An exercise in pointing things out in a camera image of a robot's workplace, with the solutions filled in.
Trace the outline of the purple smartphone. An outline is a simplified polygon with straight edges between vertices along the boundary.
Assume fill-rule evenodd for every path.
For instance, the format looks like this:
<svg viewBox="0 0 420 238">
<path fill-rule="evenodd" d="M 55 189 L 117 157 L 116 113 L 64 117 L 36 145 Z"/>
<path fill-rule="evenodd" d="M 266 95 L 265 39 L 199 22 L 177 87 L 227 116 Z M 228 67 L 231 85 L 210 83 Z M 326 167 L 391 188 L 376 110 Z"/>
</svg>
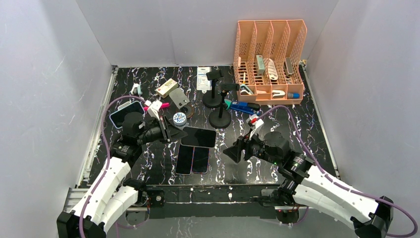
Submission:
<svg viewBox="0 0 420 238">
<path fill-rule="evenodd" d="M 194 147 L 180 145 L 175 166 L 178 175 L 190 175 L 192 172 Z"/>
</svg>

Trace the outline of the black smartphone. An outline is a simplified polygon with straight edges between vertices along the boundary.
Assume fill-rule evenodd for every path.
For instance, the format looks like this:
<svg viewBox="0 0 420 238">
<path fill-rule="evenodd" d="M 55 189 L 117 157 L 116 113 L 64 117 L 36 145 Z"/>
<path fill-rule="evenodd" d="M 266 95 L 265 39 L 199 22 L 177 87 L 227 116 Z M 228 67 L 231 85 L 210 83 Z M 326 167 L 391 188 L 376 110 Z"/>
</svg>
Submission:
<svg viewBox="0 0 420 238">
<path fill-rule="evenodd" d="M 192 173 L 207 173 L 209 164 L 209 152 L 209 148 L 195 147 L 193 154 Z"/>
</svg>

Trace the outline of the black phone stand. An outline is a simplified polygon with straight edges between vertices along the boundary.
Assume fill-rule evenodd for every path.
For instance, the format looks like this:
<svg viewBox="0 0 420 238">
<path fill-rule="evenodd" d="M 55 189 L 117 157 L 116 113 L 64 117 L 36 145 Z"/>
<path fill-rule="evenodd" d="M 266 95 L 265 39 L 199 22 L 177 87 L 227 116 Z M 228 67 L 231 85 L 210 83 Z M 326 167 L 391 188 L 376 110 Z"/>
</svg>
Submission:
<svg viewBox="0 0 420 238">
<path fill-rule="evenodd" d="M 237 83 L 225 83 L 221 85 L 220 95 L 221 101 L 219 104 L 219 111 L 213 110 L 208 118 L 210 125 L 216 129 L 227 128 L 231 123 L 231 114 L 225 113 L 225 97 L 231 91 L 238 91 L 240 85 Z"/>
<path fill-rule="evenodd" d="M 211 83 L 211 90 L 203 95 L 203 104 L 207 108 L 217 108 L 220 104 L 221 96 L 216 92 L 216 83 L 224 77 L 224 74 L 221 69 L 217 69 L 207 72 L 206 77 Z"/>
</svg>

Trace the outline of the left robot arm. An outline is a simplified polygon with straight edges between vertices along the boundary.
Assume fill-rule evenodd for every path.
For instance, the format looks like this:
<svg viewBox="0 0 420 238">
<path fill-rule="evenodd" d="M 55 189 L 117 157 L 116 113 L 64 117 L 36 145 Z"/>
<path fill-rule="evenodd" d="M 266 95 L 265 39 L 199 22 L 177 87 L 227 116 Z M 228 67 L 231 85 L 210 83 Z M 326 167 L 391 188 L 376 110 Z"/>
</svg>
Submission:
<svg viewBox="0 0 420 238">
<path fill-rule="evenodd" d="M 110 227 L 132 205 L 143 206 L 149 199 L 146 185 L 138 180 L 124 181 L 143 153 L 143 145 L 160 141 L 169 143 L 186 137 L 165 116 L 145 121 L 140 112 L 128 113 L 122 132 L 112 147 L 100 174 L 73 206 L 57 218 L 60 238 L 105 238 Z"/>
</svg>

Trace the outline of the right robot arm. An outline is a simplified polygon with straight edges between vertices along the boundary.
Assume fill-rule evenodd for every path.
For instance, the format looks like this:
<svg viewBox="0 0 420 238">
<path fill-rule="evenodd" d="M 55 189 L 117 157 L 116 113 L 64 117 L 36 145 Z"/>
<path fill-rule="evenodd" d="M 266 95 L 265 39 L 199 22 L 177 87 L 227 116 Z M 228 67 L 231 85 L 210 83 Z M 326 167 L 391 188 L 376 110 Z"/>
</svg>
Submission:
<svg viewBox="0 0 420 238">
<path fill-rule="evenodd" d="M 386 237 L 393 219 L 392 200 L 366 198 L 346 188 L 342 181 L 321 172 L 313 159 L 292 150 L 281 133 L 270 132 L 263 140 L 248 133 L 223 153 L 235 163 L 256 157 L 278 166 L 283 183 L 278 189 L 262 190 L 253 201 L 264 206 L 308 205 L 353 228 L 360 238 Z"/>
</svg>

